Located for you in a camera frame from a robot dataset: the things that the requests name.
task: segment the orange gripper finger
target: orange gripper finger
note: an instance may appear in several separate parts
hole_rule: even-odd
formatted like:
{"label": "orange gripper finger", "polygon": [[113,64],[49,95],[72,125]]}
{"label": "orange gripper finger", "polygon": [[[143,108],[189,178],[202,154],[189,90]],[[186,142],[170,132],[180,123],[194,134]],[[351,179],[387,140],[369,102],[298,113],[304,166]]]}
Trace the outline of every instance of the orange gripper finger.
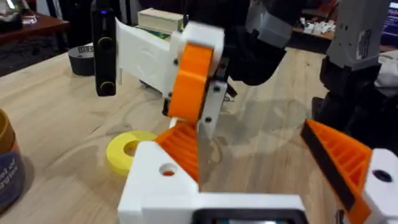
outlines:
{"label": "orange gripper finger", "polygon": [[312,120],[301,132],[306,145],[342,204],[351,224],[363,224],[371,213],[362,198],[372,150],[359,141]]}
{"label": "orange gripper finger", "polygon": [[169,116],[183,118],[190,123],[197,122],[212,56],[211,48],[195,44],[185,46],[170,99]]}
{"label": "orange gripper finger", "polygon": [[155,142],[159,144],[193,180],[198,182],[198,149],[196,125],[185,121],[159,135]]}

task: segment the wooden table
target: wooden table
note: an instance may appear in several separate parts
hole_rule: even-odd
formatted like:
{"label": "wooden table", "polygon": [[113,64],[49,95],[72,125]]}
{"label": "wooden table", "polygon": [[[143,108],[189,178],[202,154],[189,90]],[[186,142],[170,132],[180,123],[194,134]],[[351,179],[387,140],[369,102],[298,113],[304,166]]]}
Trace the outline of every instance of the wooden table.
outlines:
{"label": "wooden table", "polygon": [[39,18],[35,24],[31,26],[23,26],[20,30],[0,33],[0,43],[4,44],[6,42],[22,40],[35,35],[46,35],[56,31],[65,30],[69,26],[69,22],[67,21],[38,13],[36,14]]}
{"label": "wooden table", "polygon": [[[333,223],[335,198],[299,136],[324,55],[288,49],[274,76],[225,103],[201,164],[207,192],[300,194],[313,224]],[[114,97],[96,96],[93,77],[72,74],[59,55],[0,78],[0,105],[24,155],[27,190],[0,223],[117,223],[125,177],[110,171],[105,148],[130,130],[160,134],[169,125],[160,93],[125,75]]]}

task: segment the yellow tape roll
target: yellow tape roll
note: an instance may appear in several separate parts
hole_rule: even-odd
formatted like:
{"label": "yellow tape roll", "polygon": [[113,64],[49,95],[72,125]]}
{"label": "yellow tape roll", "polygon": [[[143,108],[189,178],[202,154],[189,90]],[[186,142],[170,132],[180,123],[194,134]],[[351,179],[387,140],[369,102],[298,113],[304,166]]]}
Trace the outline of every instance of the yellow tape roll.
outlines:
{"label": "yellow tape roll", "polygon": [[130,131],[116,136],[106,148],[106,159],[113,171],[128,175],[133,156],[125,153],[125,148],[135,148],[141,141],[152,141],[155,134],[147,131]]}

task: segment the gray tape roll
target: gray tape roll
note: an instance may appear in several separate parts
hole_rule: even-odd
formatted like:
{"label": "gray tape roll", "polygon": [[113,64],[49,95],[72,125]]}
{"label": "gray tape roll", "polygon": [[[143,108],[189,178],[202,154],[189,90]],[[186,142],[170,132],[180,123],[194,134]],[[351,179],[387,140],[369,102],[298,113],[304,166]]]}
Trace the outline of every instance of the gray tape roll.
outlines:
{"label": "gray tape roll", "polygon": [[69,61],[76,75],[94,75],[94,47],[81,46],[69,50]]}

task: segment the white box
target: white box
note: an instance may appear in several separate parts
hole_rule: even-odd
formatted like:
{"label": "white box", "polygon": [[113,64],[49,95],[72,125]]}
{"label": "white box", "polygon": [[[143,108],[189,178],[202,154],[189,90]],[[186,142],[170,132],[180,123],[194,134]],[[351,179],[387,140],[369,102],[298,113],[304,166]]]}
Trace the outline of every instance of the white box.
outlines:
{"label": "white box", "polygon": [[166,33],[181,30],[183,16],[153,8],[138,12],[138,25]]}

